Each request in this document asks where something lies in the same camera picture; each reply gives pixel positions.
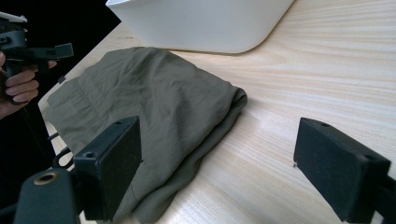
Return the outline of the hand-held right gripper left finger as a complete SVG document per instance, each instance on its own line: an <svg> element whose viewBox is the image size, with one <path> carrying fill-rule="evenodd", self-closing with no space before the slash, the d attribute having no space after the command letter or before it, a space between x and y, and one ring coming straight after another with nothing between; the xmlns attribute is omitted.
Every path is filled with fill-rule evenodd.
<svg viewBox="0 0 396 224"><path fill-rule="evenodd" d="M112 123L74 156L88 220L114 218L141 161L139 117Z"/></svg>

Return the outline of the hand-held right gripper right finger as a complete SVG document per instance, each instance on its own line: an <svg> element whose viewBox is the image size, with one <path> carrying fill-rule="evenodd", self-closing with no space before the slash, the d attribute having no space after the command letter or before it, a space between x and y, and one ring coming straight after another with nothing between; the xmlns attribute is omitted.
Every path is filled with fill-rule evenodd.
<svg viewBox="0 0 396 224"><path fill-rule="evenodd" d="M342 221L391 222L391 161L322 121L300 119L293 160Z"/></svg>

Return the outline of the white plastic basin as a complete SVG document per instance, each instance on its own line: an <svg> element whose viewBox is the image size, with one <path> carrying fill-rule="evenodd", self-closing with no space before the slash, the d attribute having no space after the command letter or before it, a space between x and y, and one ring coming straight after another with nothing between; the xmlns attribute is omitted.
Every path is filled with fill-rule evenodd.
<svg viewBox="0 0 396 224"><path fill-rule="evenodd" d="M254 49L294 0L107 0L149 47L216 53Z"/></svg>

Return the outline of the olive green pants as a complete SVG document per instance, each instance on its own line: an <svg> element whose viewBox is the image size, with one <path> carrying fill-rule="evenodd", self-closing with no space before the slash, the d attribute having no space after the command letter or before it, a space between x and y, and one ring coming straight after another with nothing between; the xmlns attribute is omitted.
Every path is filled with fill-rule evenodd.
<svg viewBox="0 0 396 224"><path fill-rule="evenodd" d="M156 222L248 103L241 88L164 49L110 51L48 99L45 119L73 152L111 123L140 119L142 161L110 221Z"/></svg>

